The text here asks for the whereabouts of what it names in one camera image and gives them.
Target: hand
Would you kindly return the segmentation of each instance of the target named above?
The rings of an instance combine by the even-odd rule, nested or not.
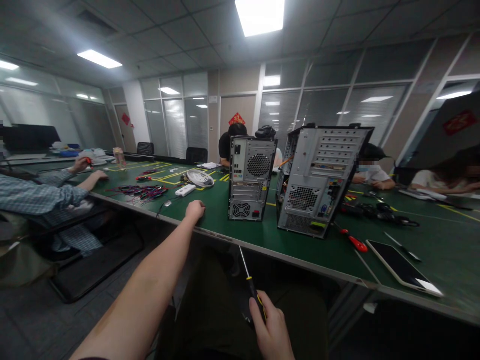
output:
[[[188,204],[186,208],[186,218],[194,219],[195,222],[200,220],[200,218],[205,214],[205,204],[200,200],[194,200]]]
[[[295,360],[289,331],[282,310],[275,307],[267,294],[259,291],[261,302],[266,311],[266,325],[262,319],[259,306],[250,298],[250,312],[255,324],[256,339],[263,358],[266,360]]]
[[[86,157],[79,157],[75,160],[75,165],[73,165],[69,171],[72,174],[78,174],[81,173],[82,171],[85,171],[89,166],[89,163],[87,162]]]
[[[363,177],[359,174],[355,174],[355,176],[353,177],[353,183],[354,184],[364,184],[365,182],[367,181],[367,178],[366,177]]]
[[[97,170],[93,173],[94,176],[98,177],[98,180],[108,180],[109,176],[104,173],[102,170]]]

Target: power strip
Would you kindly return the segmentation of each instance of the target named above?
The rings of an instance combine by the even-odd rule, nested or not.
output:
[[[194,191],[196,188],[197,187],[195,185],[190,184],[190,185],[182,187],[180,190],[177,190],[175,192],[175,195],[177,195],[178,197],[184,198],[188,194],[190,194],[192,191]]]

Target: screwdriver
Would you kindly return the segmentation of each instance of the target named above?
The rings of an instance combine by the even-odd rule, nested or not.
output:
[[[359,252],[366,253],[367,251],[369,251],[369,248],[363,242],[351,236],[347,229],[342,229],[336,222],[334,222],[333,224],[340,230],[340,234],[345,235]]]
[[[260,309],[261,318],[263,319],[263,322],[266,324],[267,323],[267,312],[265,311],[264,303],[262,302],[262,299],[260,298],[259,293],[257,292],[257,289],[255,288],[254,280],[252,279],[252,277],[249,274],[249,269],[247,268],[247,263],[245,262],[242,247],[239,246],[239,248],[240,248],[241,258],[243,259],[243,265],[245,265],[245,271],[246,271],[246,276],[247,276],[246,280],[248,281],[248,285],[250,285],[251,295],[255,299],[256,304],[258,305],[258,308]]]

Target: ceiling light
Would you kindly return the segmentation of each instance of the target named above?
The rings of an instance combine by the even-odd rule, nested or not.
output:
[[[367,100],[363,100],[362,103],[378,103],[393,98],[393,96],[377,96],[369,97]]]
[[[5,79],[5,81],[9,81],[11,83],[22,84],[22,85],[28,85],[28,86],[37,86],[38,85],[36,82],[25,81],[25,80],[22,80],[22,79],[17,79],[15,77],[8,77],[8,78]]]
[[[178,91],[173,90],[172,88],[169,87],[161,87],[158,90],[160,90],[162,93],[168,94],[168,95],[180,95]]]
[[[18,69],[19,67],[15,64],[0,60],[0,68],[7,69],[7,70],[15,70],[15,69]]]
[[[105,55],[102,55],[101,53],[93,50],[87,50],[77,55],[81,58],[84,58],[100,66],[103,66],[104,68],[107,68],[107,69],[113,69],[113,68],[118,68],[123,66],[121,63],[115,60],[112,60],[111,58],[106,57]]]
[[[437,100],[455,99],[461,96],[470,95],[471,93],[472,93],[471,91],[454,92],[453,94],[437,97],[436,99]]]
[[[280,75],[275,75],[275,76],[265,76],[263,79],[263,87],[269,87],[269,86],[278,86],[280,85],[281,82],[281,77]]]
[[[284,28],[285,0],[236,0],[235,5],[246,38]]]

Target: black shirt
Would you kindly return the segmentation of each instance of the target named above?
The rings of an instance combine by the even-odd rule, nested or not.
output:
[[[230,150],[231,150],[231,144],[230,144],[230,136],[229,133],[226,132],[224,133],[220,141],[218,142],[218,152],[220,153],[220,157],[222,159],[227,159],[227,161],[230,161]]]

